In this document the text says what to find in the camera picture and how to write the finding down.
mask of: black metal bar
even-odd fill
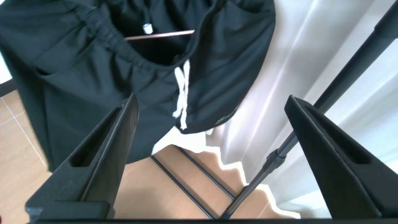
[[[398,38],[398,1],[386,12],[383,18],[377,23],[372,34],[365,40],[362,46],[356,51],[353,57],[344,66],[337,77],[321,97],[314,104],[314,107],[321,113],[326,112],[341,97],[344,92],[363,74],[363,72],[385,51],[388,46]],[[221,216],[224,219],[231,217],[246,197],[280,164],[287,153],[297,144],[298,140],[294,132],[282,143],[280,148],[273,153],[275,156],[267,158],[266,163],[255,176],[253,181],[239,194],[237,199],[227,208]]]
[[[177,184],[178,187],[194,202],[202,211],[209,217],[210,219],[214,220],[215,217],[171,174],[166,167],[164,167],[156,158],[155,156],[150,156],[152,160],[165,172],[170,179],[174,181],[175,184]]]
[[[177,147],[177,149],[179,149],[179,151],[185,156],[187,157],[189,160],[191,160],[191,162],[197,167],[199,168],[211,181],[213,181],[213,183],[215,183],[217,185],[217,187],[219,187],[226,195],[228,195],[232,200],[236,200],[235,196],[229,192],[220,182],[218,182],[218,180],[216,180],[211,174],[209,174],[209,172],[207,172],[205,170],[205,168],[203,168],[194,158],[192,158],[192,156],[190,156],[187,152],[185,152],[181,147],[175,146]]]

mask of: tiled floor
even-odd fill
[[[25,223],[24,204],[50,173],[16,91],[0,100],[0,153],[0,215],[3,223]],[[238,170],[222,170],[216,154],[189,154],[235,196],[243,188]],[[213,216],[231,203],[177,148],[155,156]],[[269,197],[255,190],[232,218],[289,218],[269,206]],[[114,208],[116,218],[207,218],[150,158],[126,166]]]

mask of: white curtain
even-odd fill
[[[223,164],[242,162],[246,180],[292,131],[289,95],[314,103],[393,0],[275,0],[277,21],[259,78],[234,117],[208,136]],[[326,113],[334,123],[398,171],[398,42],[363,73]],[[281,209],[329,217],[299,145],[264,182]]]

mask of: black fabric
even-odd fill
[[[271,0],[76,2],[8,0],[0,6],[0,50],[50,170],[131,92],[140,115],[128,162],[149,156],[161,137],[180,127],[172,116],[174,69],[188,59],[188,128],[182,133],[226,122],[255,81],[275,26]],[[155,33],[195,33],[124,40],[144,35],[148,22]]]

